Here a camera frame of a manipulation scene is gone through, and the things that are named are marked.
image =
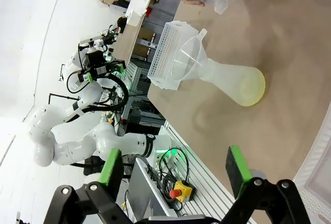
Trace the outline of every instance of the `red object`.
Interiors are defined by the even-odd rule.
[[[147,8],[147,11],[146,11],[146,17],[148,17],[152,12],[152,9],[150,7]]]
[[[171,199],[175,199],[176,197],[180,197],[182,194],[180,189],[172,189],[169,192],[169,196]]]

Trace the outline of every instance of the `screw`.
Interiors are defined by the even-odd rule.
[[[98,186],[96,186],[95,184],[92,184],[89,189],[90,190],[96,190],[98,188]]]
[[[68,188],[64,188],[63,190],[62,190],[62,194],[67,194],[69,192],[69,189]]]
[[[254,181],[254,184],[255,184],[256,186],[260,186],[260,185],[262,184],[262,181],[261,181],[260,179],[256,179],[256,180]]]
[[[289,183],[288,182],[282,182],[281,183],[281,186],[284,188],[284,189],[287,189],[289,187]]]

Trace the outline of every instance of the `white plastic crate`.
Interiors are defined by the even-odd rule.
[[[178,89],[180,82],[171,79],[172,62],[184,43],[198,33],[198,30],[186,22],[172,21],[164,25],[147,75],[154,85],[165,89]]]
[[[331,223],[331,104],[294,182],[311,223]]]

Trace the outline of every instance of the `red button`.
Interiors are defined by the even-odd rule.
[[[181,194],[182,194],[182,192],[181,192],[180,189],[172,189],[169,192],[169,196],[170,196],[171,199],[174,199],[176,197],[180,197]]]

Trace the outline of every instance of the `table top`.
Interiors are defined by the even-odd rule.
[[[210,83],[188,80],[177,91],[151,85],[150,101],[229,191],[229,145],[270,182],[293,179],[331,101],[329,0],[229,0],[222,15],[180,4],[174,19],[207,29],[209,58],[259,68],[266,92],[241,107]]]
[[[136,39],[138,37],[139,30],[145,15],[140,18],[137,26],[126,25],[122,34],[119,34],[116,42],[114,43],[113,56],[117,60],[124,60],[125,64],[128,65],[131,59],[132,51]]]

